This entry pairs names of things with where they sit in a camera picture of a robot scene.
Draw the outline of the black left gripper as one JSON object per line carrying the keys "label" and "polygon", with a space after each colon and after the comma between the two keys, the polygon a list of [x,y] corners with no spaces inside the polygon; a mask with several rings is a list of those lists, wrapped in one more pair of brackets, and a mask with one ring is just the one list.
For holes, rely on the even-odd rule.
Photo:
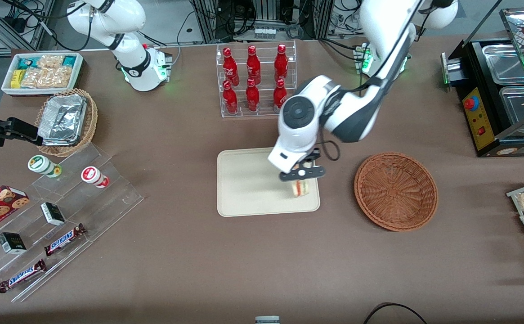
{"label": "black left gripper", "polygon": [[282,182],[290,182],[292,187],[296,186],[297,180],[305,180],[308,187],[313,186],[313,179],[321,178],[325,176],[326,170],[323,166],[318,166],[315,164],[315,160],[320,158],[321,150],[313,149],[311,153],[300,160],[291,172],[285,174],[280,172],[279,179]]}

